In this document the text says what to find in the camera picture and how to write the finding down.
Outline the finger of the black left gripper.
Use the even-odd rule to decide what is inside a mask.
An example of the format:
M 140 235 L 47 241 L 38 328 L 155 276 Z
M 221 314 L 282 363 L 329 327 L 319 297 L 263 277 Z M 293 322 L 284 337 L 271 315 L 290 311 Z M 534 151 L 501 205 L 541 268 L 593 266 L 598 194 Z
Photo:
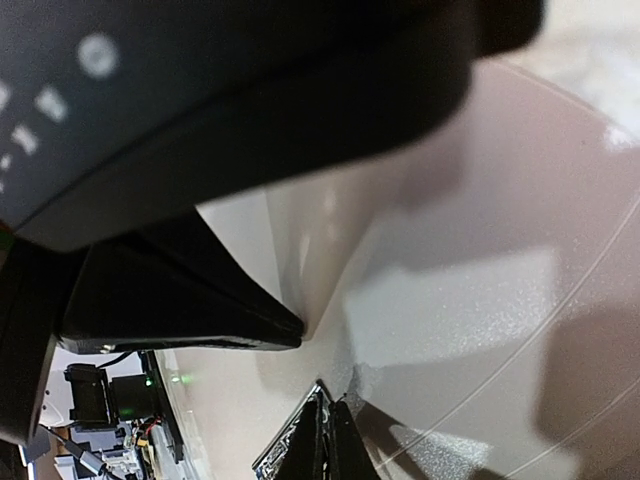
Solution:
M 82 252 L 57 336 L 74 353 L 298 348 L 304 323 L 253 280 L 197 212 Z

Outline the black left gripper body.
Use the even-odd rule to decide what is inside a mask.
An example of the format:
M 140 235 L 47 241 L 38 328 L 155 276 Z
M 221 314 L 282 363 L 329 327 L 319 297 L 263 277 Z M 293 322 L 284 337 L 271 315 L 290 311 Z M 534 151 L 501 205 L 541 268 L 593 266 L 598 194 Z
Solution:
M 1 267 L 1 439 L 26 445 L 38 426 L 57 330 L 85 252 L 16 241 Z

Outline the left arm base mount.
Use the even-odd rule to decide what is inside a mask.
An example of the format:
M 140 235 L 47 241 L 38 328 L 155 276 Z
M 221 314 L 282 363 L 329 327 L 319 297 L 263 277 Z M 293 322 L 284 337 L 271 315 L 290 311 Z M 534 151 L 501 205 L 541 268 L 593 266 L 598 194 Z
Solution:
M 170 404 L 156 355 L 137 353 L 140 374 L 110 378 L 107 368 L 74 363 L 64 370 L 70 384 L 73 407 L 72 425 L 81 430 L 114 429 L 122 422 L 137 421 L 147 433 L 151 426 L 162 428 L 175 463 L 185 459 L 185 447 L 176 416 Z

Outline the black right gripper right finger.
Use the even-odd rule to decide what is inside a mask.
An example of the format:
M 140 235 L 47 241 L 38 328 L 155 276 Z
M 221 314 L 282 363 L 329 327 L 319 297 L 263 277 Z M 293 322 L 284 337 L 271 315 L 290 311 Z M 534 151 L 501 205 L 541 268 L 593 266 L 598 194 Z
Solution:
M 349 407 L 343 400 L 329 406 L 328 439 L 331 479 L 380 480 Z

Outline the metal folder clip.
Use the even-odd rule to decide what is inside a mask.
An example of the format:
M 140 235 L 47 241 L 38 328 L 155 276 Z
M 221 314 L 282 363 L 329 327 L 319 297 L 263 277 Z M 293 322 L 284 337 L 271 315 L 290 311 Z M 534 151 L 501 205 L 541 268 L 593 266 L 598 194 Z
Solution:
M 309 402 L 316 402 L 318 404 L 322 450 L 324 454 L 328 453 L 329 406 L 332 398 L 324 382 L 321 379 L 316 379 L 274 438 L 253 462 L 252 470 L 257 479 L 276 478 L 276 474 L 281 467 L 284 457 L 290 449 L 291 440 L 300 422 L 302 411 Z

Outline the brown paper folder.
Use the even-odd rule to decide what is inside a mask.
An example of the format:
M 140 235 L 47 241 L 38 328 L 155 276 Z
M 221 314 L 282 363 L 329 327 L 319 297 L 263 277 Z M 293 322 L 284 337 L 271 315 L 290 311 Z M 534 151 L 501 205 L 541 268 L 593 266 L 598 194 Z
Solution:
M 308 326 L 161 355 L 196 479 L 249 479 L 316 380 L 385 479 L 639 475 L 639 138 L 487 62 L 390 156 L 199 208 Z

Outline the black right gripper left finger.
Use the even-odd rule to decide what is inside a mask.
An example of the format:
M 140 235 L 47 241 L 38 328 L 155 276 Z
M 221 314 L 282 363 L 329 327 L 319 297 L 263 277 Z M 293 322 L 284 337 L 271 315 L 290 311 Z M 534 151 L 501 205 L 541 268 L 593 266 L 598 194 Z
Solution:
M 324 444 L 322 408 L 318 399 L 305 404 L 293 432 L 289 449 L 276 480 L 320 480 L 323 478 Z

